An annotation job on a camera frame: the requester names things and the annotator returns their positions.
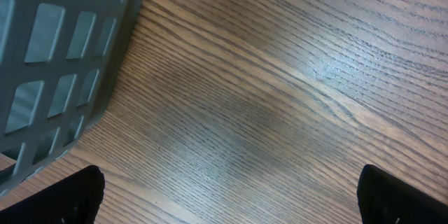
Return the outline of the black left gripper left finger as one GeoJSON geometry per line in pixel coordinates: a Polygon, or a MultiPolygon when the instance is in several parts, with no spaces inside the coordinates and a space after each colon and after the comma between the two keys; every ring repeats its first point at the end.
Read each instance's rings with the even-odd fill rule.
{"type": "Polygon", "coordinates": [[[104,174],[90,165],[1,211],[1,224],[93,224],[104,198],[104,174]]]}

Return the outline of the grey plastic basket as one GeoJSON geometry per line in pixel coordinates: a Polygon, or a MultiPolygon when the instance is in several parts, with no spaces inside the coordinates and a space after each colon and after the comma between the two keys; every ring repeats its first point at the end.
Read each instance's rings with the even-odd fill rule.
{"type": "Polygon", "coordinates": [[[1,194],[104,113],[142,0],[1,0],[1,194]]]}

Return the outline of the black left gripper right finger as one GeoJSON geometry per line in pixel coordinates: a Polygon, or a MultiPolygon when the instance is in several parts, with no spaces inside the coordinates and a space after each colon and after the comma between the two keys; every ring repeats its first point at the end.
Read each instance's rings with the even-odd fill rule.
{"type": "Polygon", "coordinates": [[[357,187],[364,224],[447,224],[447,205],[388,172],[364,166],[357,187]]]}

